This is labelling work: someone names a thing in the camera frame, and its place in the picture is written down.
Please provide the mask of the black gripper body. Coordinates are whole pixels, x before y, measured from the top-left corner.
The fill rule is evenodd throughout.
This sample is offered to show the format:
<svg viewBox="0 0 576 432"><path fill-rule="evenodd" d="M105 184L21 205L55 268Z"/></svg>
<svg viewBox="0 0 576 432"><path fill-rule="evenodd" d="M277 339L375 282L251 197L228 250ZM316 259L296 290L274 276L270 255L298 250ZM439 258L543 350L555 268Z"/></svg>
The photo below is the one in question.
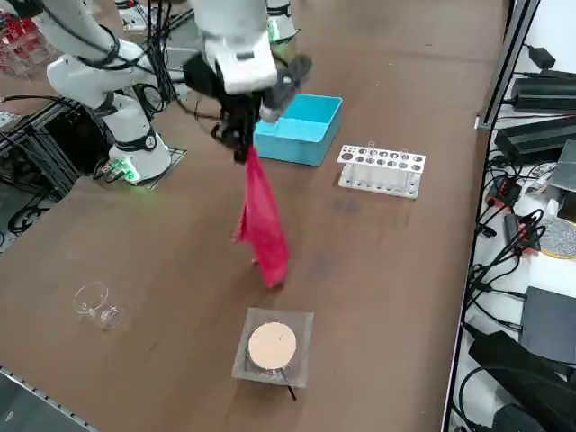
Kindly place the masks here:
<svg viewBox="0 0 576 432"><path fill-rule="evenodd" d="M248 132L254 132L262 102L261 91L229 94L224 87L220 67L213 70L201 54L191 57L184 64L184 80L194 91L220 104L220 115L228 115L229 126L238 126L242 130L248 126Z"/></svg>

